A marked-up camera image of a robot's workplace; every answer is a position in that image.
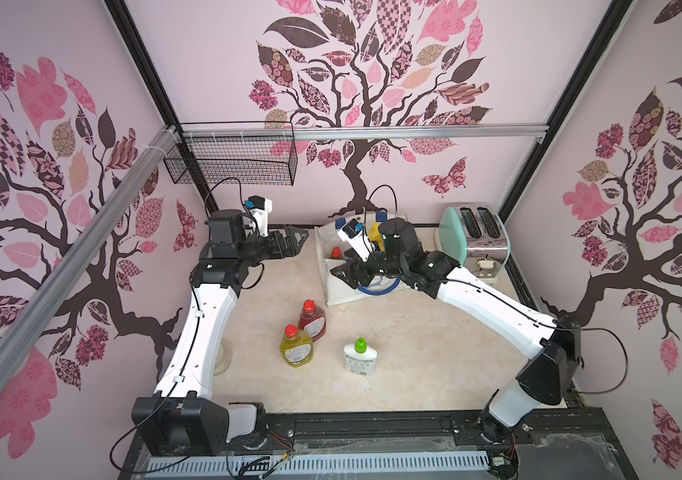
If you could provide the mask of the red liquid soap bottle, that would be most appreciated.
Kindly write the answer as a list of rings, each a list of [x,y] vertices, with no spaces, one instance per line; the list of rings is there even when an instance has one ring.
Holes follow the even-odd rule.
[[[324,309],[313,300],[306,300],[300,313],[298,327],[314,341],[321,339],[327,328]]]

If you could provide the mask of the yellow-green soap bottle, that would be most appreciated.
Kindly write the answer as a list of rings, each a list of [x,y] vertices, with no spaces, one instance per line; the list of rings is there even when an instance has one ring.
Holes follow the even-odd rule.
[[[288,365],[298,368],[312,361],[314,341],[303,329],[287,325],[280,344],[280,352]]]

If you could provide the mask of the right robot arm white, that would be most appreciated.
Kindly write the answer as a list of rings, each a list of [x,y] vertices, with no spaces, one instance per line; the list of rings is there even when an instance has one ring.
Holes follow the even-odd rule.
[[[353,289],[368,286],[376,276],[399,279],[479,320],[528,358],[480,414],[478,428],[490,442],[498,442],[539,406],[559,405],[582,365],[579,328],[561,325],[499,292],[443,252],[401,254],[397,259],[374,252],[365,261],[348,260],[332,268],[331,274]]]

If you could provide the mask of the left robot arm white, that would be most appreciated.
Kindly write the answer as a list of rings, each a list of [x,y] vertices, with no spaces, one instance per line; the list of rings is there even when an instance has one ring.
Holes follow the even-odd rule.
[[[214,456],[235,439],[264,440],[263,405],[215,403],[213,370],[250,268],[297,256],[308,237],[307,230],[291,226],[264,236],[241,227],[213,229],[190,275],[190,310],[170,365],[153,395],[138,398],[131,411],[152,456]]]

